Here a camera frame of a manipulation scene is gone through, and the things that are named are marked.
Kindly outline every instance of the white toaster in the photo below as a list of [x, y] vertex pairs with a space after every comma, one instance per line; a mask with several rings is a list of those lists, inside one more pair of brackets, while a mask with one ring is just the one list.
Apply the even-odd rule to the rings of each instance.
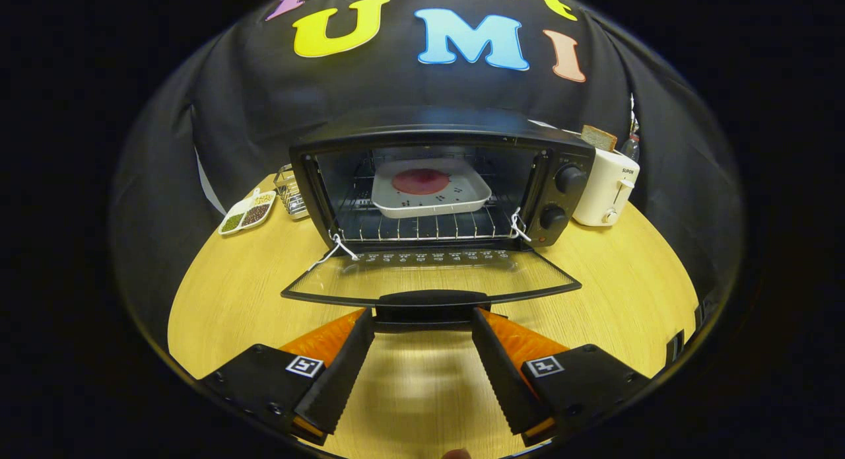
[[590, 178], [573, 218], [588, 227], [612, 227], [634, 189], [640, 165], [613, 150], [595, 150]]

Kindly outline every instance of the letter u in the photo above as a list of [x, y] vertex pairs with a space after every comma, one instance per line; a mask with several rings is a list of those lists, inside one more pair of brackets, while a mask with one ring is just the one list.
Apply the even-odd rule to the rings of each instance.
[[305, 58], [319, 58], [348, 51], [372, 40], [381, 25], [381, 5], [390, 0], [362, 0], [349, 5], [358, 10], [358, 19], [353, 32], [338, 38], [326, 38], [325, 29], [329, 17], [337, 13], [336, 8], [312, 13], [293, 23], [296, 36], [293, 38], [293, 51]]

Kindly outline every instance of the finger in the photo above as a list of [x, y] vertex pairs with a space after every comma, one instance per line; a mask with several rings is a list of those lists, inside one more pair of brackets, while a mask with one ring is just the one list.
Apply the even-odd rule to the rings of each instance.
[[472, 459], [466, 449], [453, 449], [445, 453], [441, 459]]

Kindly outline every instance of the oven window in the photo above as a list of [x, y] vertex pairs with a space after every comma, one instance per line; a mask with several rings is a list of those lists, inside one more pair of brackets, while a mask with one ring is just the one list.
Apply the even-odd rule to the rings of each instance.
[[347, 305], [388, 305], [378, 299], [407, 291], [487, 294], [487, 302], [531, 299], [580, 288], [537, 252], [474, 248], [410, 248], [335, 256], [304, 273], [284, 297]]
[[[484, 240], [513, 237], [510, 216], [524, 203], [537, 150], [463, 145], [382, 148], [318, 158], [333, 210], [330, 235], [344, 242]], [[472, 212], [392, 218], [372, 203], [381, 164], [397, 160], [461, 159], [489, 186], [492, 195]]]

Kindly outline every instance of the oven door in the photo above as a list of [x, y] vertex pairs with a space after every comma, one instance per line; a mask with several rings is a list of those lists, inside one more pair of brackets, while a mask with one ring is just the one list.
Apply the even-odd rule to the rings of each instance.
[[[407, 308], [470, 305], [478, 303], [478, 296], [484, 303], [513, 302], [582, 286], [531, 250], [405, 248], [365, 252], [357, 257], [354, 260], [345, 253], [329, 257], [300, 275], [281, 294], [311, 302]], [[420, 291], [432, 295], [419, 295]], [[477, 296], [444, 294], [458, 292]]]

